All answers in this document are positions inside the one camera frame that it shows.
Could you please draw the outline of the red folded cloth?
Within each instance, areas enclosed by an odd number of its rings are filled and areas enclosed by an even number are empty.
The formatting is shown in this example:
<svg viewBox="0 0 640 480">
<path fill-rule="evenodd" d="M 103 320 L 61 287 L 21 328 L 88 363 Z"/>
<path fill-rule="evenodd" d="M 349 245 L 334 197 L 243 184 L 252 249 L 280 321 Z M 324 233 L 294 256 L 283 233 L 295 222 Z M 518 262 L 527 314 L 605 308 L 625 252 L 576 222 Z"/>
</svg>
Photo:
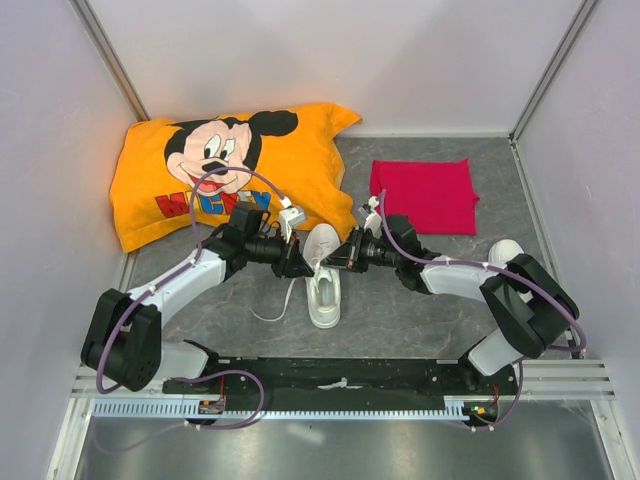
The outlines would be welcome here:
<svg viewBox="0 0 640 480">
<path fill-rule="evenodd" d="M 382 161 L 372 164 L 370 193 L 385 193 L 388 215 L 405 215 L 419 234 L 477 234 L 476 205 L 467 158 L 458 162 Z"/>
</svg>

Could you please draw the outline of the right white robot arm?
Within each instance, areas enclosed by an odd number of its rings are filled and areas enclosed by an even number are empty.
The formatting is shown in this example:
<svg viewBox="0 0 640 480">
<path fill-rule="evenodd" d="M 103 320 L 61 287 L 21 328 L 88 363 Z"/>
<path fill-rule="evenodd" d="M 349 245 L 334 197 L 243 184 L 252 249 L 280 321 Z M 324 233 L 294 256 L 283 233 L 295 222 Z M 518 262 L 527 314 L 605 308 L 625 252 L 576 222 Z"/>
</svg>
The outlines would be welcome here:
<svg viewBox="0 0 640 480">
<path fill-rule="evenodd" d="M 403 215 L 388 216 L 379 236 L 352 229 L 321 265 L 357 273 L 390 267 L 411 291 L 486 304 L 497 328 L 467 351 L 468 362 L 457 371 L 460 386 L 473 394 L 489 387 L 503 367 L 539 358 L 579 318 L 575 302 L 532 256 L 518 251 L 485 263 L 452 259 L 424 248 Z"/>
</svg>

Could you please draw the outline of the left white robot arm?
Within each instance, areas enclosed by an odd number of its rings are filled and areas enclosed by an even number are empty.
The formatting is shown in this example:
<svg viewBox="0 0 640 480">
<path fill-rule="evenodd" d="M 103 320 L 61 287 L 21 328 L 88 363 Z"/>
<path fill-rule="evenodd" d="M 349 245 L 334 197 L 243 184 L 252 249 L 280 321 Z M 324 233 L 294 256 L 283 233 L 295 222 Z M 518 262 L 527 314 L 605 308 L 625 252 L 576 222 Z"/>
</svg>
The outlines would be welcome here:
<svg viewBox="0 0 640 480">
<path fill-rule="evenodd" d="M 151 381 L 184 377 L 198 393 L 219 382 L 210 351 L 192 341 L 166 342 L 163 328 L 205 291 L 217 287 L 249 263 L 268 264 L 278 278 L 310 277 L 314 271 L 299 250 L 295 227 L 306 215 L 299 206 L 279 213 L 273 236 L 262 230 L 266 210 L 240 202 L 228 222 L 217 227 L 190 255 L 163 275 L 128 292 L 109 289 L 98 299 L 82 350 L 82 363 L 103 381 L 137 392 Z"/>
</svg>

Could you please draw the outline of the white sneaker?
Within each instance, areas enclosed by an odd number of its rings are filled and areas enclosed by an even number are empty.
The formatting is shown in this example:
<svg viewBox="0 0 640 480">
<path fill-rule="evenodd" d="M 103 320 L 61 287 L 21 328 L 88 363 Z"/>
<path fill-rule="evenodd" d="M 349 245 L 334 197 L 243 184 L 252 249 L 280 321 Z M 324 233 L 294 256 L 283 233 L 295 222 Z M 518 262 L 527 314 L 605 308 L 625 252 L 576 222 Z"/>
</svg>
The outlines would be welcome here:
<svg viewBox="0 0 640 480">
<path fill-rule="evenodd" d="M 312 277 L 305 278 L 309 317 L 312 324 L 320 329 L 333 328 L 341 316 L 339 270 L 321 264 L 339 246 L 340 239 L 335 229 L 322 223 L 311 230 L 303 247 L 303 258 L 314 272 Z"/>
<path fill-rule="evenodd" d="M 490 263 L 506 263 L 524 252 L 521 245 L 512 239 L 502 239 L 493 244 L 488 253 Z"/>
</svg>

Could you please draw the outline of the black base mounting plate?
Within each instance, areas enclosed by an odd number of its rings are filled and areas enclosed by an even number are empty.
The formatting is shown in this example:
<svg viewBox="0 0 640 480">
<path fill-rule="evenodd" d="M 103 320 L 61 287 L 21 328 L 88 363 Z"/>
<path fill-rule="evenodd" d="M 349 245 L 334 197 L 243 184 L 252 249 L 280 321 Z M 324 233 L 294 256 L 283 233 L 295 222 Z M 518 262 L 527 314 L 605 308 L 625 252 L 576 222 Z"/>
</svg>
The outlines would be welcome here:
<svg viewBox="0 0 640 480">
<path fill-rule="evenodd" d="M 484 377 L 467 361 L 366 358 L 219 357 L 204 375 L 226 374 L 202 383 L 167 380 L 165 394 L 223 394 L 230 410 L 254 410 L 265 390 L 266 411 L 440 410 L 446 396 L 494 399 L 516 393 L 516 374 L 504 367 Z"/>
</svg>

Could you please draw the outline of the orange Mickey Mouse pillow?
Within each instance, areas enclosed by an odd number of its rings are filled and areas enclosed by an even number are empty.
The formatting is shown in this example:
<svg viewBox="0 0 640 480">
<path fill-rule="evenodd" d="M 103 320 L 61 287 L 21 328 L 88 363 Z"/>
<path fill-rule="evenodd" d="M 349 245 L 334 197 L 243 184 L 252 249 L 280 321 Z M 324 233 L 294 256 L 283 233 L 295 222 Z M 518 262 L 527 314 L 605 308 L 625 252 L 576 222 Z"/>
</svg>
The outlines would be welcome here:
<svg viewBox="0 0 640 480">
<path fill-rule="evenodd" d="M 276 219 L 281 195 L 306 213 L 301 230 L 327 223 L 345 238 L 356 220 L 334 139 L 359 120 L 342 106 L 315 103 L 130 127 L 110 189 L 122 249 L 137 250 L 192 219 L 218 226 L 240 201 Z"/>
</svg>

